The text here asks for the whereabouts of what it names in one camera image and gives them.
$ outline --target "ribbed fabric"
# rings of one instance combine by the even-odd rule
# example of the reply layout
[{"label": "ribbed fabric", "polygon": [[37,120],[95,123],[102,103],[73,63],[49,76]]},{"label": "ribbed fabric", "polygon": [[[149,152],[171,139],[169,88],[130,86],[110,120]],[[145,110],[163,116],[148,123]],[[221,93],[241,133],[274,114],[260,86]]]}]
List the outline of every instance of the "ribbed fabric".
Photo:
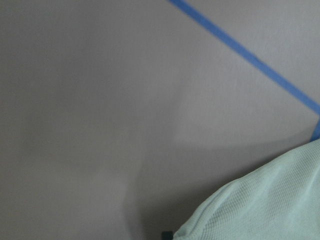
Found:
[{"label": "ribbed fabric", "polygon": [[319,240],[320,140],[221,187],[173,239]]}]

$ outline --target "dark object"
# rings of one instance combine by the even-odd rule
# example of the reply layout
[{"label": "dark object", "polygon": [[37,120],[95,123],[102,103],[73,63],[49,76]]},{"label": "dark object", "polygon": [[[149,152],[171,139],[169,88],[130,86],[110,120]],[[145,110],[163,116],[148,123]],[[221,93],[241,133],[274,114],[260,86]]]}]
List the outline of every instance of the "dark object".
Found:
[{"label": "dark object", "polygon": [[163,231],[161,233],[161,240],[172,240],[174,239],[174,233],[172,231]]}]

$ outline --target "light green fabric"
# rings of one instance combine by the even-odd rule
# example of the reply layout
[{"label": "light green fabric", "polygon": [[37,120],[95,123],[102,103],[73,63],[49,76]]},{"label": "light green fabric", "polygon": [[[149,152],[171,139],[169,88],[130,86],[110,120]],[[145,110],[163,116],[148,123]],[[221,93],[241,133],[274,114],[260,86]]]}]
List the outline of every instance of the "light green fabric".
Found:
[{"label": "light green fabric", "polygon": [[320,240],[320,140],[221,187],[174,240]]}]

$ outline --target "diagonal blue line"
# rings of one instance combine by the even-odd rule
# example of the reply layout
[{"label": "diagonal blue line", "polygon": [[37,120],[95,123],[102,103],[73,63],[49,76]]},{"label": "diagonal blue line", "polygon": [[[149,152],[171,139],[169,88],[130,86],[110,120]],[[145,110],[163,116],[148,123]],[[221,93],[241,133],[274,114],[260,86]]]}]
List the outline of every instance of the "diagonal blue line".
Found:
[{"label": "diagonal blue line", "polygon": [[179,9],[189,15],[193,20],[195,20],[198,24],[208,30],[211,34],[220,39],[223,43],[225,43],[228,47],[233,49],[236,53],[242,56],[245,60],[251,63],[254,67],[259,69],[262,73],[264,73],[271,80],[276,82],[286,91],[288,91],[292,96],[296,97],[300,102],[304,105],[312,109],[318,115],[320,115],[320,105],[316,103],[312,98],[307,96],[304,92],[299,90],[296,86],[290,83],[287,79],[281,76],[279,73],[274,71],[271,67],[265,64],[263,61],[258,59],[253,53],[248,51],[244,46],[242,46],[239,42],[234,40],[231,36],[225,33],[221,28],[212,23],[208,18],[203,16],[200,12],[194,9],[191,5],[186,3],[184,0],[169,0],[171,3],[176,5]]},{"label": "diagonal blue line", "polygon": [[318,123],[315,126],[315,129],[313,131],[312,137],[310,139],[310,142],[320,139],[320,119],[318,121]]}]

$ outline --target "gray surface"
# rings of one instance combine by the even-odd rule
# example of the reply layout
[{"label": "gray surface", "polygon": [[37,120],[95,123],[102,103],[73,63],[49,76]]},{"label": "gray surface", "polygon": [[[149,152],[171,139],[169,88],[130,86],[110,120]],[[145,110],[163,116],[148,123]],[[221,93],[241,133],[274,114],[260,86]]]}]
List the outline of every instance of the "gray surface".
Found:
[{"label": "gray surface", "polygon": [[[320,102],[318,1],[191,1]],[[5,1],[0,239],[159,239],[318,117],[167,1]]]}]

